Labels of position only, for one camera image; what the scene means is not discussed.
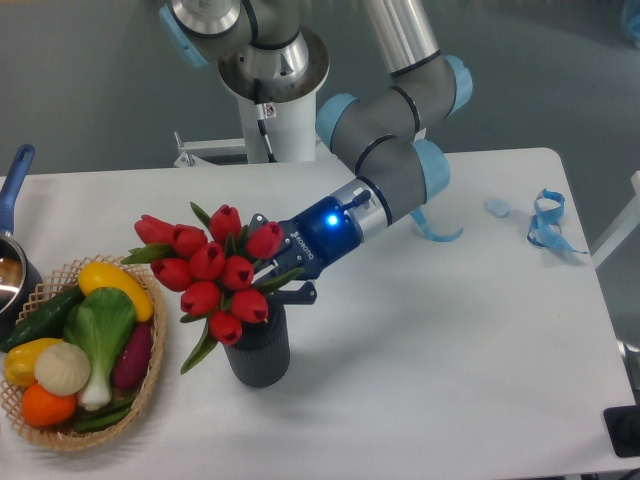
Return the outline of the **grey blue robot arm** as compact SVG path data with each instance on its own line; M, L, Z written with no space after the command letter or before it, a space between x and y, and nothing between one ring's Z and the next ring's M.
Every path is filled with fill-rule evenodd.
M252 163L314 158L323 143L354 175L326 198L282 223L278 250L257 264L274 301L310 304L329 265L445 189L442 151L421 132L471 97L469 70L440 52L418 1L365 5L391 87L362 102L317 90L329 71L323 41L299 19L296 1L168 1L159 16L193 67L213 64L236 97Z

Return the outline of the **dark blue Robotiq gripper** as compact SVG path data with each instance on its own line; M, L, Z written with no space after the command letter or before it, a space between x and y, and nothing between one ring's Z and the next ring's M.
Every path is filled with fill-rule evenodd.
M268 278L275 278L301 268L297 280L307 280L297 290L278 290L271 301L282 305L312 305L318 298L314 282L321 272L361 244L361 234L351 217L354 201L343 203L327 196L291 219L270 221L255 214L249 223L249 234L276 235L278 225L283 239L269 260L259 260L258 270L271 265Z

